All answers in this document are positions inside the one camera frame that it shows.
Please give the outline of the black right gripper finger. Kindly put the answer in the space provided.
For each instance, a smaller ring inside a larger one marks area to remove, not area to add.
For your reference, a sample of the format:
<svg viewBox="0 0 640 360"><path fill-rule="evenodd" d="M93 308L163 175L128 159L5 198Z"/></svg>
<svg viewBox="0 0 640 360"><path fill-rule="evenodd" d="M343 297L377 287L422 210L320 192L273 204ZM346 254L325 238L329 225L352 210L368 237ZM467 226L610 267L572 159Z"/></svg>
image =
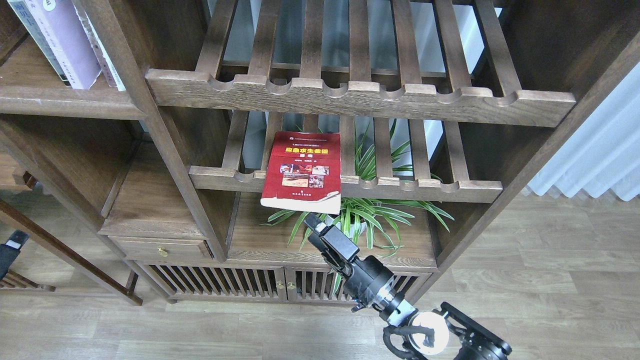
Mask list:
<svg viewBox="0 0 640 360"><path fill-rule="evenodd" d="M327 225L312 213L306 215L303 223L311 231L308 241L328 264L350 264L356 258L359 247L336 226Z"/></svg>

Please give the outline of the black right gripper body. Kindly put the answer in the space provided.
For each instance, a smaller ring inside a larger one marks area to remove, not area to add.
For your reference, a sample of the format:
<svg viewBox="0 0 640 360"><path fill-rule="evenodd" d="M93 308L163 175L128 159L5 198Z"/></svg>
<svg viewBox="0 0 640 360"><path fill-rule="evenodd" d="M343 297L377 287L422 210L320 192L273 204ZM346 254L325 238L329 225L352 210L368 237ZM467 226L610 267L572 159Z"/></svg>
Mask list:
<svg viewBox="0 0 640 360"><path fill-rule="evenodd" d="M361 260L354 251L336 250L327 246L322 257L345 278L344 289L355 306L353 313L364 308L377 310L379 316L391 326L404 326L418 310L405 300L404 294L393 289L394 274L375 256Z"/></svg>

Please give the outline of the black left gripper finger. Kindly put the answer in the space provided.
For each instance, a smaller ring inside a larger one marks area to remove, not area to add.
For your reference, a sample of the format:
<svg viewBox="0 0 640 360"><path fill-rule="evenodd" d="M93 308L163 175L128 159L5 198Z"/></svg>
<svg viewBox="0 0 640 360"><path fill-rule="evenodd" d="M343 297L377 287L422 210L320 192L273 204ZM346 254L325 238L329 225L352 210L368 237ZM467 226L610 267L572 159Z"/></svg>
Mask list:
<svg viewBox="0 0 640 360"><path fill-rule="evenodd" d="M22 247L30 235L21 230L15 230L10 237L0 244L0 280L8 273L14 260L20 255Z"/></svg>

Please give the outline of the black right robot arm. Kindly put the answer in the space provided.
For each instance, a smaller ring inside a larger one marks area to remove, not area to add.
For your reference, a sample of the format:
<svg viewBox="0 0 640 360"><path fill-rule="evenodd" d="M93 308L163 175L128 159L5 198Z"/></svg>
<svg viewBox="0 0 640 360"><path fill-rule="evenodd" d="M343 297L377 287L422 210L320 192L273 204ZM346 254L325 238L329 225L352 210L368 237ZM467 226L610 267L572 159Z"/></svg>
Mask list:
<svg viewBox="0 0 640 360"><path fill-rule="evenodd" d="M355 301L353 312L377 310L387 326L382 340L400 359L425 360L441 353L450 334L461 348L458 360L505 360L512 347L466 314L445 301L440 309L420 311L393 287L393 272L375 256L358 257L359 247L334 225L327 225L315 214L304 223L311 230L309 241L327 264L345 279L345 291Z"/></svg>

